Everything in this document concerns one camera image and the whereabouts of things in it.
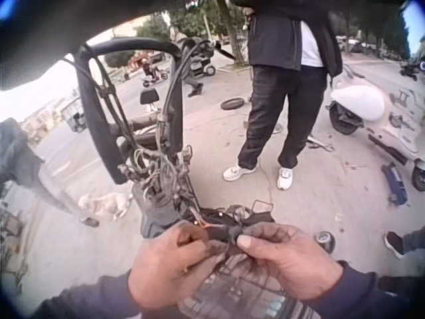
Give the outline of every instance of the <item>white shirt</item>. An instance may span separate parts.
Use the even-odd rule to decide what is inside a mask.
[[[316,39],[311,33],[307,23],[301,21],[301,37],[303,45],[303,54],[301,56],[301,65],[315,66],[320,68],[323,63],[320,58],[319,48]]]

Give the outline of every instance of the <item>sky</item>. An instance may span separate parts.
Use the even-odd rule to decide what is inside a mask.
[[[169,16],[164,18],[169,23]],[[425,11],[421,10],[418,0],[411,2],[406,8],[404,19],[409,28],[410,52],[415,53],[419,47],[419,39],[425,33]],[[112,32],[108,30],[90,39],[88,43],[93,45],[111,37]],[[24,120],[52,99],[68,96],[76,85],[74,68],[65,62],[58,62],[38,80],[7,92],[0,92],[0,121],[8,117],[18,121]]]

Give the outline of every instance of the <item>street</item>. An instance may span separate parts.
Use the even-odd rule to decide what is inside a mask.
[[[344,59],[353,70],[388,93],[398,96],[400,88],[423,90],[411,78],[401,77],[400,67],[393,62],[367,56]],[[212,62],[220,68],[231,61],[216,54]],[[139,104],[143,89],[140,77],[117,87],[128,118],[146,112],[146,107]],[[313,135],[332,144],[335,152],[306,148],[300,155],[290,190],[282,192],[276,187],[276,158],[286,128],[272,136],[255,174],[226,183],[222,173],[234,165],[243,144],[242,123],[250,105],[223,111],[220,103],[233,97],[249,97],[252,87],[249,70],[217,70],[215,76],[200,80],[205,84],[201,96],[186,98],[190,92],[186,86],[183,95],[184,139],[193,146],[191,180],[201,205],[226,207],[237,203],[251,207],[255,199],[267,201],[274,204],[273,216],[279,223],[297,225],[310,233],[331,231],[337,239],[334,258],[344,259],[358,270],[393,275],[418,273],[418,257],[396,260],[382,240],[385,231],[407,233],[425,225],[425,196],[410,184],[410,164],[400,167],[409,195],[408,205],[391,207],[381,165],[392,159],[370,145],[362,132],[352,136],[338,134],[331,127],[329,112],[322,107]],[[169,80],[153,86],[160,96],[159,105],[165,99],[168,85]],[[323,106],[329,103],[329,94],[328,88]],[[279,119],[284,127],[287,113],[285,107]],[[131,189],[130,182],[121,186],[112,183],[88,130],[73,133],[62,123],[39,144],[37,153],[47,160],[49,170],[75,199],[87,193],[105,195],[113,191],[127,193]],[[362,168],[347,170],[347,163]],[[23,249],[29,273],[23,279],[22,295],[14,298],[25,312],[31,312],[43,299],[57,295],[64,288],[93,283],[103,274],[118,275],[131,267],[142,240],[141,212],[135,203],[123,219],[116,222],[102,219],[100,228],[93,230],[33,197],[26,197],[23,203],[21,192],[15,189],[9,200],[12,210],[25,210],[23,218],[29,225]]]

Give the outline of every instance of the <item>dog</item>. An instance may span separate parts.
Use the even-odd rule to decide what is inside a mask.
[[[122,218],[128,211],[133,194],[111,193],[101,197],[92,197],[84,195],[78,201],[78,206],[95,216],[110,216],[114,218]]]

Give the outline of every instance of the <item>hand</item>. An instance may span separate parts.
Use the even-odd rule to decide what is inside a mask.
[[[321,296],[343,273],[340,264],[309,235],[293,226],[256,224],[238,237],[238,246],[300,300]]]
[[[226,245],[181,221],[156,239],[142,242],[128,278],[133,299],[144,309],[160,309],[190,297],[223,260]]]
[[[250,16],[250,15],[253,15],[255,13],[255,10],[253,10],[253,8],[245,7],[245,8],[242,9],[242,13],[246,16]]]

